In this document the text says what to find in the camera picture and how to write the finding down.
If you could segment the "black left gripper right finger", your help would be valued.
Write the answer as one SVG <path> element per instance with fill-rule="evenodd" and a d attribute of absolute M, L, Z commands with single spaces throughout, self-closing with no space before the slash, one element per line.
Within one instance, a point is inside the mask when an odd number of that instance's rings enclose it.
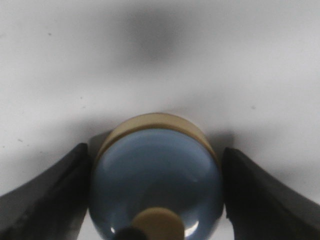
<path fill-rule="evenodd" d="M 238 149 L 222 156 L 226 215 L 236 240 L 318 240 L 320 206 Z"/>

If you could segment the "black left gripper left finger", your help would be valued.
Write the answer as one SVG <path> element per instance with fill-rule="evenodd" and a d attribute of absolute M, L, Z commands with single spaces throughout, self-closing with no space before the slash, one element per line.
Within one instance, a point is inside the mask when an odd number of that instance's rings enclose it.
<path fill-rule="evenodd" d="M 0 197 L 2 240 L 76 240 L 89 198 L 92 161 L 80 143 L 29 182 Z"/>

